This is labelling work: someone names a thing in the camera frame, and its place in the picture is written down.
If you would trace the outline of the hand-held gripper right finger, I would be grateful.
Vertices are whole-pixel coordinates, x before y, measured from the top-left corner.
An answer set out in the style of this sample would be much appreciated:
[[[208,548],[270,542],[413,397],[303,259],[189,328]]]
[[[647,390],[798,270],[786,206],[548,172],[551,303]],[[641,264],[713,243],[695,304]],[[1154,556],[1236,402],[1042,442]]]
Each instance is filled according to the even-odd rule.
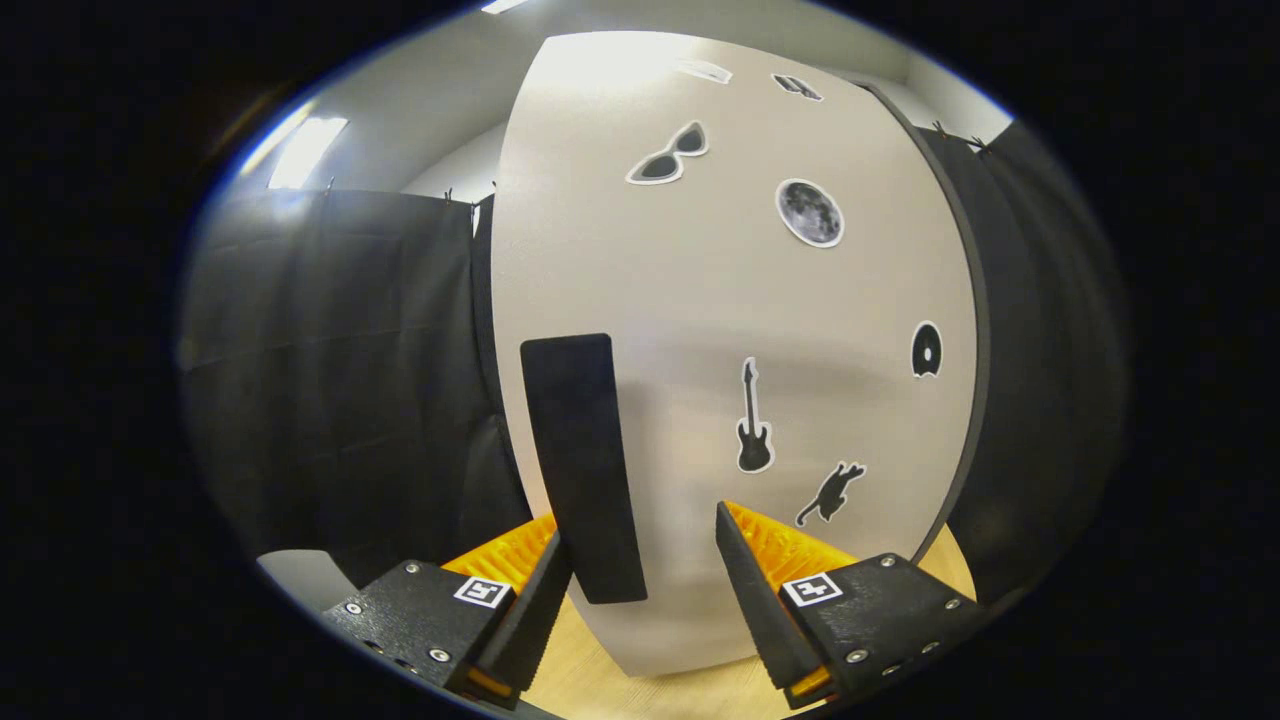
[[[977,633],[984,609],[914,562],[855,559],[742,505],[716,544],[756,655],[791,708],[854,705]]]

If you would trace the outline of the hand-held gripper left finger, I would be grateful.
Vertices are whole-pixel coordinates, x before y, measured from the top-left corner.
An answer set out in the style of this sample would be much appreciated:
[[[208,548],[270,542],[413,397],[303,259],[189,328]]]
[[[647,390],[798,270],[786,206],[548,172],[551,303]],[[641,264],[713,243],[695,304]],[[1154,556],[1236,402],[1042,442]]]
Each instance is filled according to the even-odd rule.
[[[538,674],[571,575],[548,512],[448,562],[406,560],[323,619],[434,691],[515,711]]]

